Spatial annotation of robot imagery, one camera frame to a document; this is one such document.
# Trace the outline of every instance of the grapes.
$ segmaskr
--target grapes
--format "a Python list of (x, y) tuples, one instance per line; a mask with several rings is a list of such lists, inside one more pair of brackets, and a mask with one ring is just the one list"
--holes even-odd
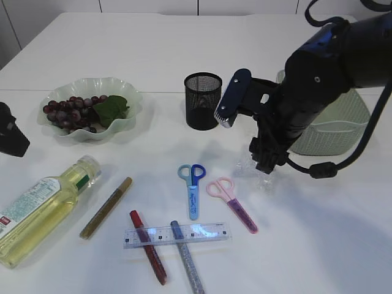
[(70, 113), (70, 119), (74, 123), (77, 123), (81, 119), (79, 110), (76, 110), (76, 109), (72, 110)]
[(69, 100), (49, 101), (43, 106), (42, 111), (52, 125), (65, 129), (69, 134), (79, 129), (96, 134), (97, 129), (91, 124), (98, 123), (99, 116), (92, 106), (105, 102), (107, 99), (106, 95), (86, 99), (80, 96), (70, 96)]
[(83, 108), (83, 106), (84, 106), (83, 100), (81, 100), (81, 99), (77, 99), (77, 100), (74, 102), (74, 104), (75, 104), (75, 107), (76, 107), (76, 108)]
[(71, 129), (74, 126), (74, 124), (72, 124), (70, 121), (65, 120), (60, 122), (60, 126), (62, 126), (65, 129)]
[(60, 109), (62, 109), (62, 108), (64, 108), (67, 105), (67, 102), (60, 101), (59, 104), (60, 104)]
[(56, 115), (57, 115), (57, 111), (50, 112), (47, 114), (47, 119), (49, 121), (56, 121), (57, 120)]
[(64, 112), (64, 111), (61, 111), (61, 110), (57, 111), (56, 118), (57, 118), (58, 121), (63, 121), (63, 120), (65, 120), (67, 118), (67, 113)]
[(52, 106), (54, 110), (59, 110), (60, 105), (57, 101), (51, 100), (48, 103), (49, 106)]
[(92, 107), (92, 100), (90, 98), (86, 98), (84, 100), (85, 107)]
[(69, 102), (67, 102), (67, 105), (68, 105), (71, 109), (74, 109), (74, 108), (75, 108), (75, 102), (69, 101)]
[(99, 103), (105, 102), (106, 99), (108, 99), (108, 96), (106, 96), (106, 95), (99, 96)]
[(95, 105), (95, 104), (99, 103), (99, 98), (97, 96), (92, 96), (91, 101), (92, 101), (92, 104)]
[(45, 106), (43, 107), (43, 109), (42, 109), (43, 113), (45, 113), (46, 115), (47, 115), (48, 113), (51, 113), (53, 110), (54, 110), (53, 107), (50, 106), (50, 105), (45, 105)]

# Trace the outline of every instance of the white wavy bowl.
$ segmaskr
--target white wavy bowl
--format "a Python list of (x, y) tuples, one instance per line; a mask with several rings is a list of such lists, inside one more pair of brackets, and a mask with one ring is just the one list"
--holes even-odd
[[(100, 95), (123, 96), (128, 101), (129, 111), (127, 118), (115, 119), (105, 131), (96, 134), (86, 130), (76, 130), (72, 134), (68, 134), (65, 130), (52, 125), (47, 119), (47, 115), (42, 111), (42, 108), (51, 100), (68, 100), (71, 96), (80, 96), (85, 99)], [(40, 104), (37, 122), (50, 127), (60, 137), (69, 137), (78, 141), (101, 140), (109, 134), (132, 128), (136, 119), (137, 105), (141, 99), (141, 94), (130, 83), (117, 78), (81, 78), (51, 92)]]

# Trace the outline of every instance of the white cabinet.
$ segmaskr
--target white cabinet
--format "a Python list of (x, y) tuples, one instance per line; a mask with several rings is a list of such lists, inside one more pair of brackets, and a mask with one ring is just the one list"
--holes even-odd
[(22, 47), (63, 12), (100, 12), (98, 0), (3, 0)]
[(200, 15), (295, 13), (298, 0), (199, 0)]
[[(300, 0), (298, 5), (298, 13), (305, 13), (307, 6), (311, 0)], [(376, 0), (380, 4), (390, 4), (391, 0)], [(316, 14), (348, 14), (361, 20), (368, 17), (373, 17), (380, 13), (373, 12), (362, 5), (360, 0), (318, 0), (316, 4), (310, 9), (312, 15)]]
[(0, 2), (0, 69), (20, 51), (6, 11)]
[(102, 12), (197, 15), (197, 0), (100, 0)]

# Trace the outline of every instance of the blue scissors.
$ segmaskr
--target blue scissors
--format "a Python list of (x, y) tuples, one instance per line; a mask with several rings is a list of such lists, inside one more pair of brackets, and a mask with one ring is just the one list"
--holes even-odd
[[(187, 176), (183, 174), (183, 170), (186, 168), (189, 172)], [(196, 168), (202, 170), (200, 176), (196, 175)], [(198, 218), (198, 181), (206, 175), (206, 169), (200, 164), (193, 164), (193, 166), (184, 164), (178, 168), (177, 174), (181, 179), (185, 180), (188, 186), (189, 218), (195, 221)]]

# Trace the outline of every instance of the plastic bowl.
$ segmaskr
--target plastic bowl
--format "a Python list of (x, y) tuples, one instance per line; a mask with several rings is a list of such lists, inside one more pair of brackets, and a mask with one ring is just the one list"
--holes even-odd
[[(68, 134), (65, 130), (52, 125), (47, 119), (47, 115), (42, 111), (42, 108), (51, 100), (68, 100), (71, 96), (80, 96), (85, 99), (100, 95), (123, 96), (128, 101), (127, 105), (129, 106), (129, 109), (126, 118), (115, 119), (106, 130), (96, 134), (86, 130), (76, 130), (72, 134)], [(102, 140), (112, 133), (130, 129), (134, 125), (137, 105), (141, 100), (141, 94), (130, 83), (117, 78), (81, 78), (51, 92), (48, 97), (40, 103), (37, 122), (40, 125), (50, 127), (54, 134), (59, 135), (60, 137), (73, 138), (78, 141)]]
[[(284, 79), (284, 71), (276, 77)], [(307, 127), (291, 150), (300, 155), (334, 156), (346, 153), (362, 137), (370, 113), (354, 89), (340, 95)]]

